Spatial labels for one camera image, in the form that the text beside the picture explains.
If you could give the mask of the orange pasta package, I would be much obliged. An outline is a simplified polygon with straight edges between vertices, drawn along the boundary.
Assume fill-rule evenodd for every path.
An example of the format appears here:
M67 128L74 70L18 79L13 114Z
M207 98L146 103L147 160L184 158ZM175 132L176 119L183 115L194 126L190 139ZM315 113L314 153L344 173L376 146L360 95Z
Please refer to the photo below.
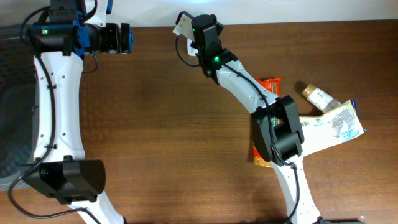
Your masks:
M280 78L268 78L268 79L260 79L258 77L255 80L260 83L266 90L270 91L273 94L280 94ZM271 164L266 162L261 155L258 153L255 145L252 146L253 151L253 162L256 166L268 167L271 168Z

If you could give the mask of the white tube with gold cap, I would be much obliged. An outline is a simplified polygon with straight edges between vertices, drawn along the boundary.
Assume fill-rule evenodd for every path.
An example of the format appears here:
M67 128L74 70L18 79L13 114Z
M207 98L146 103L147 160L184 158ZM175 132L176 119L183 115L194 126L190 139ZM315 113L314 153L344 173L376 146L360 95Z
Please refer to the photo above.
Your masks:
M304 89L302 95L322 113L328 113L341 105L338 100L312 84Z

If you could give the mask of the yellow snack bag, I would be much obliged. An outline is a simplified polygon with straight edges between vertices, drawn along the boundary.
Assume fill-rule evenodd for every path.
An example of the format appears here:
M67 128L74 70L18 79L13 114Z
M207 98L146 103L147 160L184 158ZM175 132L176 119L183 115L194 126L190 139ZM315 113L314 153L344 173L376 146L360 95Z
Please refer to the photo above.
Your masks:
M350 141L366 132L358 118L356 100L348 100L321 116L301 116L303 157Z

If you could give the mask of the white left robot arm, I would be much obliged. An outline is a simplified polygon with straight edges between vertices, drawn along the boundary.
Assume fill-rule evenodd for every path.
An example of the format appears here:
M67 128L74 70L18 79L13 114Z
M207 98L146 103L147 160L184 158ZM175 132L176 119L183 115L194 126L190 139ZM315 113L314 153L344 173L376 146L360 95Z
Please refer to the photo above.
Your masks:
M88 160L80 134L79 89L86 55L128 54L127 23L106 22L111 1L52 1L27 30L37 71L38 128L34 161L22 180L67 205L87 223L125 223L104 190L103 161Z

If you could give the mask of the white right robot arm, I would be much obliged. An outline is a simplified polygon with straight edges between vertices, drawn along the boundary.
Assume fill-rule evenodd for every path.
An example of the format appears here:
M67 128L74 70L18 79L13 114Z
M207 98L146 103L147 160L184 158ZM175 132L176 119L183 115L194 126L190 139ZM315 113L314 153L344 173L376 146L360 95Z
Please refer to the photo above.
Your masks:
M324 223L303 168L305 140L298 109L290 96L266 90L219 39L223 30L214 15L191 21L194 47L206 76L231 92L251 115L252 141L257 152L271 164L287 206L287 223Z

